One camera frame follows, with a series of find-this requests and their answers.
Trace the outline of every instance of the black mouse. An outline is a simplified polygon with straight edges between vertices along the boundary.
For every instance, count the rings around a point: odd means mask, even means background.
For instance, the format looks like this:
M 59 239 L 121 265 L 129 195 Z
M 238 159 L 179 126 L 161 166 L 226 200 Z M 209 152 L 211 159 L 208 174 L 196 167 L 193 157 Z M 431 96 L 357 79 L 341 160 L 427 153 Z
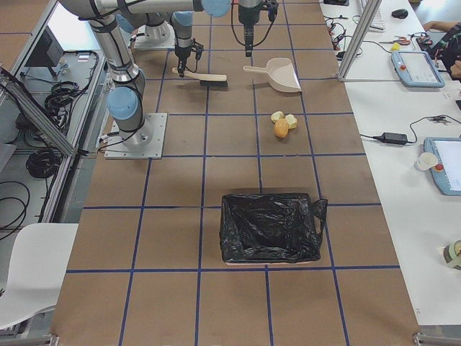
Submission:
M 408 16 L 408 11 L 406 9 L 396 9 L 392 12 L 392 17 L 398 19 L 405 19 Z

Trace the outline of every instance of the person's hand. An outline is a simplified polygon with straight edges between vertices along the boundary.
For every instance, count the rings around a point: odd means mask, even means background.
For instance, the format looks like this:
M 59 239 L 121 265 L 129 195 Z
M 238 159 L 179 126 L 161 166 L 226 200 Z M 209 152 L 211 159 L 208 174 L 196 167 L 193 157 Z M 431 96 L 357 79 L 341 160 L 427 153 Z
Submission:
M 432 29 L 435 25 L 435 21 L 430 21 L 430 22 L 427 22 L 426 24 L 423 24 L 423 28 L 424 28 L 424 31 L 429 31 L 430 29 Z
M 452 78 L 461 78 L 461 61 L 456 60 L 450 70 L 452 71 Z

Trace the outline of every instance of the white chair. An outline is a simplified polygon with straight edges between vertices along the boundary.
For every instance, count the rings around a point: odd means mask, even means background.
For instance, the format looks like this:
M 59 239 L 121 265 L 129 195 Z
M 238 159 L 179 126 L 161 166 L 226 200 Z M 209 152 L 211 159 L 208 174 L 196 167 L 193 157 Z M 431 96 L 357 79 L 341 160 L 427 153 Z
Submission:
M 0 329 L 56 305 L 77 227 L 77 223 L 34 223 L 18 233 L 0 297 Z

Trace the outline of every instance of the dustpan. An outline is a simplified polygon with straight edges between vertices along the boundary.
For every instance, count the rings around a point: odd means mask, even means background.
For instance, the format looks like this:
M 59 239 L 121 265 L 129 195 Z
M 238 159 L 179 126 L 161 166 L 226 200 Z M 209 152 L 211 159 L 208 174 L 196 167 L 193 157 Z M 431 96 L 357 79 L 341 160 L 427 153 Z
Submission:
M 273 58 L 266 67 L 244 66 L 244 71 L 267 74 L 271 87 L 279 92 L 301 92 L 293 63 L 288 58 Z

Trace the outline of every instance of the black plastic bag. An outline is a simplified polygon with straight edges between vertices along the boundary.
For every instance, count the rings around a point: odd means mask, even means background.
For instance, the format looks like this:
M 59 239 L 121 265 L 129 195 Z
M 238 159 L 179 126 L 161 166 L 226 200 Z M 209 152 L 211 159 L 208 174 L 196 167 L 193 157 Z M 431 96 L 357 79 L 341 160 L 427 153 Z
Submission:
M 320 259 L 325 199 L 306 193 L 224 195 L 220 245 L 224 262 L 296 263 Z M 315 229 L 314 216 L 320 219 Z

